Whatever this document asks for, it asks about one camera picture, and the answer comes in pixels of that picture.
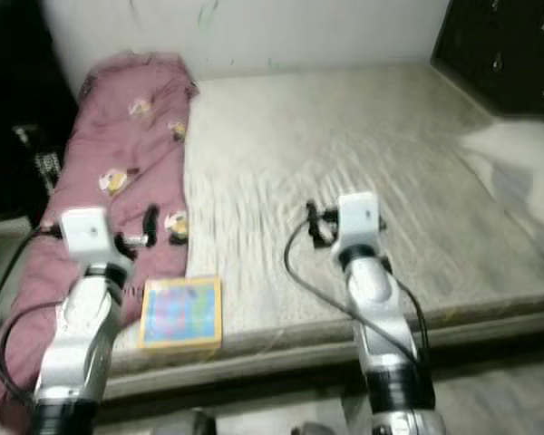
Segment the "colourful yellow-edged children's book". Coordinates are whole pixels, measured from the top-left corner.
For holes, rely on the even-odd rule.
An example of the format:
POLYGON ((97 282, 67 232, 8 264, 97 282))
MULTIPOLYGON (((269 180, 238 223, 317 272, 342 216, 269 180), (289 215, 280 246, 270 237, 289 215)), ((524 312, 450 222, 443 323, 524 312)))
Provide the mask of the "colourful yellow-edged children's book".
POLYGON ((142 349, 218 349, 225 332, 221 278, 149 279, 138 326, 142 349))

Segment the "grey quilted mattress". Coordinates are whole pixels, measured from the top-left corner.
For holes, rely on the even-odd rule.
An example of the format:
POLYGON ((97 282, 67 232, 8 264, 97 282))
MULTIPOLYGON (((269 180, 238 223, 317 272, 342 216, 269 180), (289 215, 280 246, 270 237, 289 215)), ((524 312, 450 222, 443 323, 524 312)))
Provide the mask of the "grey quilted mattress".
POLYGON ((383 204, 384 252, 435 347, 544 332, 544 254, 459 157, 489 115, 430 66, 199 83, 186 140, 189 276, 222 281, 216 351, 145 351, 124 331, 106 398, 243 380, 355 358, 345 316, 286 274, 307 200, 383 204))

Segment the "maroon penguin print blanket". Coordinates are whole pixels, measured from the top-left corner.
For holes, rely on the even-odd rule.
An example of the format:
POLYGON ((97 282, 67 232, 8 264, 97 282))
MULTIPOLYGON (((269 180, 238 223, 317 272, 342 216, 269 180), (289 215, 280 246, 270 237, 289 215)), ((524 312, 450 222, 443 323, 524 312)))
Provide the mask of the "maroon penguin print blanket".
MULTIPOLYGON (((136 235, 149 207, 159 208, 160 218, 184 211, 184 140, 197 92, 174 53, 122 53, 98 63, 81 91, 44 220, 69 208, 104 207, 115 229, 136 235)), ((62 241, 37 237, 29 244, 11 306, 20 320, 6 354, 8 371, 23 388, 36 382, 55 331, 51 303, 64 298, 80 273, 62 241)))

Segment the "grey white pillow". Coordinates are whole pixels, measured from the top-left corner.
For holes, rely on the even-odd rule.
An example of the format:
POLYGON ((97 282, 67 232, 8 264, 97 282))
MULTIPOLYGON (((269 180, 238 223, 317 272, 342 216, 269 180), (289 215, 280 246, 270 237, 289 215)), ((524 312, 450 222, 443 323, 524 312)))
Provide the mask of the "grey white pillow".
POLYGON ((460 146, 468 157, 491 164, 516 206, 544 225, 544 121, 495 121, 464 134, 460 146))

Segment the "black tufted headboard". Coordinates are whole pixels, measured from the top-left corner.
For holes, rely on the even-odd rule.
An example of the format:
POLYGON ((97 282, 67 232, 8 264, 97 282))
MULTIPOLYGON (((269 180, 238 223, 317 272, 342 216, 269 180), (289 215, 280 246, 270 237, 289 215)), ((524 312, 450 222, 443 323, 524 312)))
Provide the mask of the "black tufted headboard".
POLYGON ((494 111, 544 116, 544 0, 451 0, 432 58, 494 111))

